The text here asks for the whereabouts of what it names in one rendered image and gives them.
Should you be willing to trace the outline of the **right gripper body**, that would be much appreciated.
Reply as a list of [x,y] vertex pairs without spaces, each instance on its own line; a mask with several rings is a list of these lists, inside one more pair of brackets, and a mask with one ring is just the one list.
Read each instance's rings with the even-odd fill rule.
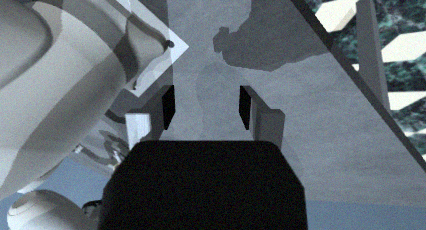
[[[95,201],[89,201],[89,202],[85,203],[81,209],[84,211],[84,213],[86,215],[88,215],[88,217],[90,216],[90,218],[92,218],[92,219],[99,218],[101,201],[102,201],[102,199],[101,200],[95,200]],[[94,210],[93,210],[93,208],[94,208]]]

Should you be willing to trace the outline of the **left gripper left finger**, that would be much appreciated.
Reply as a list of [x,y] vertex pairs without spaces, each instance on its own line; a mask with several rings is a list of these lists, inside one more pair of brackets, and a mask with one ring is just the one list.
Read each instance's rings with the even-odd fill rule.
[[159,140],[174,114],[174,85],[164,85],[141,109],[130,109],[125,114],[130,150],[139,142]]

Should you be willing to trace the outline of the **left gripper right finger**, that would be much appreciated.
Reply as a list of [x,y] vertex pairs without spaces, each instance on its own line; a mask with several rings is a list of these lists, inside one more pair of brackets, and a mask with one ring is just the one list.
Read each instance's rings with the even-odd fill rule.
[[285,114],[270,109],[250,85],[240,85],[239,114],[253,140],[272,142],[281,151]]

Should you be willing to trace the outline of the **cream gear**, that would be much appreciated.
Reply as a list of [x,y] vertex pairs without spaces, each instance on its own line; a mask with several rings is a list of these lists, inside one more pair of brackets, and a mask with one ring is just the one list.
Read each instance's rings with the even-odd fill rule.
[[[118,154],[118,151],[117,151],[117,150],[114,150],[114,153],[115,153],[116,158],[117,158],[117,160],[118,160],[116,165],[119,165],[119,164],[122,162],[122,160],[123,160],[123,159],[121,159],[121,157],[120,157],[120,155]],[[116,165],[115,165],[115,167],[116,167]],[[115,169],[115,167],[114,167],[114,169]]]

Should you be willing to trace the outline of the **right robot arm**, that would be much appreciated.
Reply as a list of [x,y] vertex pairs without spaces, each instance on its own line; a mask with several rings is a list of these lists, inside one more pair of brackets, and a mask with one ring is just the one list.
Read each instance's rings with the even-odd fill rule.
[[62,161],[17,191],[31,192],[20,197],[11,206],[7,215],[9,230],[97,230],[98,218],[88,217],[78,205],[65,196],[46,189],[32,191],[44,183]]

